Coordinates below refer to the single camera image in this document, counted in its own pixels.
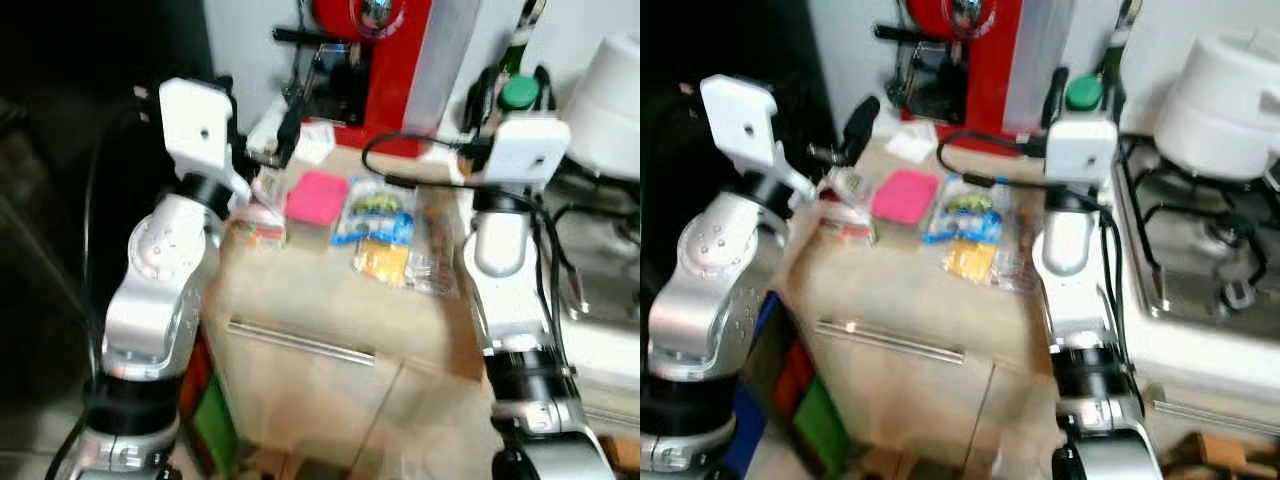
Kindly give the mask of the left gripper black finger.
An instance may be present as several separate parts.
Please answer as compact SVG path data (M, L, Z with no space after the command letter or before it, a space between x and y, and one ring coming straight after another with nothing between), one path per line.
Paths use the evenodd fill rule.
M881 113L877 96L867 96L850 114L845 123L844 140L838 146L838 165L854 166L869 143L876 118Z
M305 104L303 93L289 93L285 97L285 110L275 134L276 146L271 152L271 166L275 169L285 169L293 157L305 118Z

